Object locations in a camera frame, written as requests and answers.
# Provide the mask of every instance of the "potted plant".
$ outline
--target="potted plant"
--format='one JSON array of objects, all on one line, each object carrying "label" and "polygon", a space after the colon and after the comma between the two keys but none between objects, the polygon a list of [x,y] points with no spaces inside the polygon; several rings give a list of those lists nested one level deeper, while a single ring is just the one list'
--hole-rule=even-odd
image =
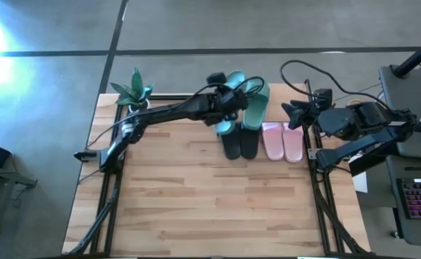
[{"label": "potted plant", "polygon": [[143,87],[138,68],[135,68],[132,75],[132,85],[119,85],[111,83],[112,88],[120,94],[117,104],[128,105],[130,112],[136,112],[140,109],[147,109],[150,106],[148,98],[153,92],[155,83]]}]

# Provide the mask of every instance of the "wooden table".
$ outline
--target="wooden table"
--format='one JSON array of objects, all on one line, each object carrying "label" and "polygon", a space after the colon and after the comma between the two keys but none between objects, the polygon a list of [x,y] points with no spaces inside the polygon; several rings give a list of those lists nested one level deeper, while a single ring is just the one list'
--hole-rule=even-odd
[{"label": "wooden table", "polygon": [[[307,97],[283,84],[270,87],[265,120],[289,121],[281,103]],[[100,96],[90,140],[113,123],[116,100],[116,94]],[[152,101],[153,106],[168,103]],[[91,148],[107,147],[109,141],[105,134]],[[81,177],[97,166],[84,164]],[[341,222],[370,250],[350,174],[335,170],[330,177]],[[101,182],[97,174],[77,188],[63,252],[92,225]],[[260,144],[256,159],[228,160],[213,129],[202,122],[182,119],[150,126],[127,151],[111,256],[215,255],[323,255],[306,155],[300,163],[273,162]]]}]

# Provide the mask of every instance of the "rgb keyboard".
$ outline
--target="rgb keyboard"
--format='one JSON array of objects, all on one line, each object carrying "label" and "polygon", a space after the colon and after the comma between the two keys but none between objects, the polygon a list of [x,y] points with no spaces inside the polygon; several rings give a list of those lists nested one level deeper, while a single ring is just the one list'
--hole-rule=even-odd
[{"label": "rgb keyboard", "polygon": [[415,179],[398,179],[399,192],[408,219],[421,219],[421,183]]}]

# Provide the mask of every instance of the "gray floor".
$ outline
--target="gray floor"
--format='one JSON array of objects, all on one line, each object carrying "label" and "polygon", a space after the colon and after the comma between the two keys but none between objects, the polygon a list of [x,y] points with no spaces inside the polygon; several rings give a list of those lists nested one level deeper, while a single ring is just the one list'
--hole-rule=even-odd
[{"label": "gray floor", "polygon": [[[120,3],[0,0],[0,50],[108,50]],[[118,49],[419,45],[421,0],[130,0]],[[116,57],[109,81],[128,83],[137,66],[146,82],[157,82],[156,93],[193,92],[216,71],[243,69],[280,82],[279,66],[302,59],[361,90],[379,82],[378,67],[410,54]],[[24,175],[39,179],[22,206],[7,211],[0,258],[60,253],[81,167],[72,154],[87,140],[105,62],[104,56],[0,58],[0,146],[16,154]],[[292,82],[309,78],[313,88],[334,88],[299,65],[285,74]],[[388,236],[390,210],[363,205],[362,212],[374,252],[421,258],[421,247]]]}]

